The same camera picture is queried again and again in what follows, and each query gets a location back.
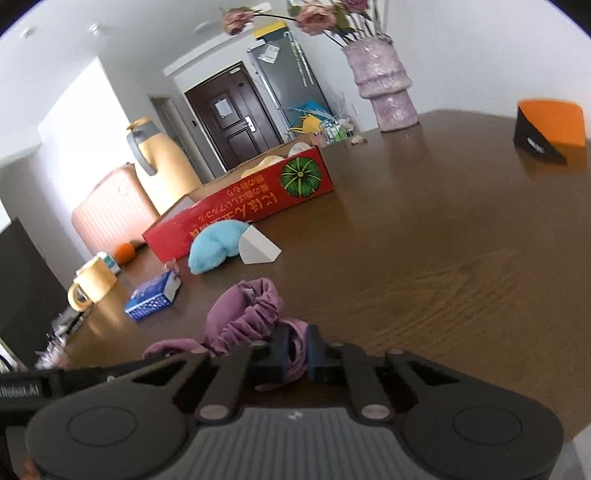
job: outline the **flower vase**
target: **flower vase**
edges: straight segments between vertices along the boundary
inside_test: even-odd
[[[418,123],[417,111],[407,92],[413,82],[389,37],[363,38],[343,51],[355,75],[359,95],[371,102],[382,132]]]

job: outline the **yellow mug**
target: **yellow mug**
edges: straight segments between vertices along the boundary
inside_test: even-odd
[[[117,277],[99,257],[86,263],[76,275],[78,276],[68,290],[68,301],[77,312],[88,310],[93,303],[104,299],[117,284]],[[87,298],[86,301],[77,298],[78,291]]]

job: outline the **pink suitcase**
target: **pink suitcase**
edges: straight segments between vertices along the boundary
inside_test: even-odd
[[[93,255],[113,254],[121,244],[143,244],[142,233],[159,217],[128,163],[109,173],[78,205],[72,225]]]

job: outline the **door frame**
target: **door frame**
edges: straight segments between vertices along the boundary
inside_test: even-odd
[[[224,162],[222,160],[223,157],[222,157],[220,151],[218,150],[216,143],[213,140],[213,137],[211,135],[211,132],[209,131],[209,128],[207,127],[207,123],[205,123],[203,121],[203,118],[201,117],[201,115],[199,115],[199,113],[195,111],[195,109],[193,108],[193,105],[191,105],[191,102],[189,102],[189,97],[187,97],[187,92],[189,92],[190,90],[193,90],[194,88],[202,87],[202,86],[208,84],[209,82],[212,82],[213,80],[217,79],[218,77],[221,77],[222,75],[224,75],[226,73],[229,73],[232,70],[235,70],[237,68],[240,68],[246,74],[246,78],[248,79],[248,83],[251,85],[252,91],[255,93],[256,99],[261,104],[263,113],[265,114],[265,117],[267,117],[267,120],[269,121],[269,124],[270,124],[270,126],[271,126],[271,128],[273,130],[273,133],[277,137],[277,140],[279,142],[279,145],[283,145],[285,143],[285,141],[284,141],[284,139],[283,139],[283,137],[281,135],[281,132],[277,128],[277,124],[273,120],[273,117],[271,116],[271,114],[269,112],[269,109],[267,108],[267,105],[265,104],[265,102],[261,98],[261,94],[259,93],[258,89],[256,88],[256,84],[252,81],[251,73],[246,68],[245,63],[241,60],[241,61],[239,61],[239,62],[237,62],[237,63],[235,63],[233,65],[230,65],[229,67],[227,67],[227,68],[225,68],[225,69],[217,72],[215,75],[209,77],[207,80],[204,80],[201,83],[198,83],[197,85],[191,87],[186,92],[183,92],[183,95],[185,97],[185,100],[187,101],[187,103],[189,104],[189,107],[193,111],[193,114],[195,115],[195,118],[197,118],[197,120],[199,120],[199,124],[201,125],[201,128],[203,130],[203,133],[207,137],[207,140],[209,141],[209,144],[211,145],[211,147],[213,148],[214,152],[216,153],[217,159],[219,160],[219,162],[221,163],[222,167],[226,171],[229,171],[229,170],[226,168],[226,166],[225,166],[225,164],[224,164]]]

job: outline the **light blue fuzzy object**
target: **light blue fuzzy object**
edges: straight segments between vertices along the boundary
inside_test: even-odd
[[[189,253],[189,268],[193,275],[219,267],[227,257],[238,255],[238,240],[248,224],[238,220],[220,220],[197,235]]]

